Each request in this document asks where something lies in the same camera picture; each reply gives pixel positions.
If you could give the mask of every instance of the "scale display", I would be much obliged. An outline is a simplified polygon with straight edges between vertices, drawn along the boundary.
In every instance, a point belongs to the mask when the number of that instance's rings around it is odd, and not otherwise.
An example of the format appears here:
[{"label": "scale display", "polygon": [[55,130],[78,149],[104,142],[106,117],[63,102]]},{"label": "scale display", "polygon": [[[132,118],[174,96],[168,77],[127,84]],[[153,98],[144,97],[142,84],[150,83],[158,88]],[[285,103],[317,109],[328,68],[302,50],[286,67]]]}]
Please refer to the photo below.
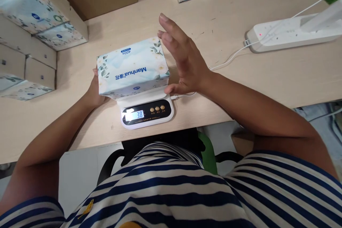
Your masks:
[{"label": "scale display", "polygon": [[170,103],[162,99],[125,108],[122,111],[122,122],[126,126],[132,126],[152,120],[164,119],[169,117],[171,113],[173,112]]},{"label": "scale display", "polygon": [[126,121],[131,121],[131,120],[143,118],[144,117],[144,111],[139,110],[136,112],[127,113],[127,114],[125,114],[125,116],[126,116]]}]

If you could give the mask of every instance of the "blue and white striped shirt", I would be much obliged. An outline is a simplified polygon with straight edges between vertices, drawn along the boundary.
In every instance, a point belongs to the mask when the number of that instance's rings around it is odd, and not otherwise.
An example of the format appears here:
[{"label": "blue and white striped shirt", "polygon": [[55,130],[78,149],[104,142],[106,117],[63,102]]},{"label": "blue and white striped shirt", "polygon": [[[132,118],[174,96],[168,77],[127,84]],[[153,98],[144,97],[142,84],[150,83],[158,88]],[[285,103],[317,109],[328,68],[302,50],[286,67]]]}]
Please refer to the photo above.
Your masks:
[{"label": "blue and white striped shirt", "polygon": [[1,228],[342,227],[342,186],[296,157],[255,151],[225,177],[167,143],[146,146],[64,217],[50,197],[0,217]]}]

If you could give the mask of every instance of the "desk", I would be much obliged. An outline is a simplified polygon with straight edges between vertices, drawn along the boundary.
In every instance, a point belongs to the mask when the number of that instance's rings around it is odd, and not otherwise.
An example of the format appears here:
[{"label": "desk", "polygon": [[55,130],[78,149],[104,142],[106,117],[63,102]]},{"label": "desk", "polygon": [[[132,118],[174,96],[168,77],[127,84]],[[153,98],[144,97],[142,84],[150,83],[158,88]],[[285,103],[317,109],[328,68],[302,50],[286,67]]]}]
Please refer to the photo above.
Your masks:
[{"label": "desk", "polygon": [[[293,16],[317,0],[139,0],[138,3],[87,21],[89,43],[58,52],[57,90],[21,102],[0,99],[0,163],[16,161],[25,147],[84,92],[96,66],[96,57],[150,38],[161,29],[160,12],[175,20],[194,40],[207,64],[223,63],[243,45],[244,34],[255,24]],[[325,2],[309,13],[320,12]],[[175,61],[164,47],[177,81]],[[342,40],[253,54],[242,51],[217,72],[294,108],[342,98]],[[175,116],[164,124],[126,130],[114,100],[88,118],[71,150],[231,120],[215,103],[200,94],[174,101]]]}]

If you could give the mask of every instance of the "person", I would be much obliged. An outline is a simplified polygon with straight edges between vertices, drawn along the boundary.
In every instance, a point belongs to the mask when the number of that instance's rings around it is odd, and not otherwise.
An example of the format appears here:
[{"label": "person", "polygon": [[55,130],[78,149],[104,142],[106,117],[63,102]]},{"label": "person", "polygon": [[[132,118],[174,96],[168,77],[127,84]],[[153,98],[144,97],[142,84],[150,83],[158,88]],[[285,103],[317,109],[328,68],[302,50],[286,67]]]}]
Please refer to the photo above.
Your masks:
[{"label": "person", "polygon": [[200,156],[151,142],[67,218],[58,203],[58,162],[78,128],[104,102],[97,71],[85,95],[20,156],[0,202],[0,227],[341,227],[342,186],[325,144],[294,111],[210,71],[164,14],[158,31],[178,67],[165,93],[198,92],[256,137],[253,152],[224,177]]}]

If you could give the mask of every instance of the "white device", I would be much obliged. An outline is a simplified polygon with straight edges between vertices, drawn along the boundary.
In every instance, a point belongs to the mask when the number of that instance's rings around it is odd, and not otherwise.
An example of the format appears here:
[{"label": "white device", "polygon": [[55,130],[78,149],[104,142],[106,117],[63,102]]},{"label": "white device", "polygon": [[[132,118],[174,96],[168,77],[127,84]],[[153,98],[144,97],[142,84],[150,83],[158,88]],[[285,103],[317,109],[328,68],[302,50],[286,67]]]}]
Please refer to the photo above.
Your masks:
[{"label": "white device", "polygon": [[313,45],[342,35],[342,0],[319,14],[255,25],[246,33],[245,45],[254,53]]},{"label": "white device", "polygon": [[116,99],[121,110],[121,123],[126,129],[137,129],[170,121],[175,110],[164,87]]}]

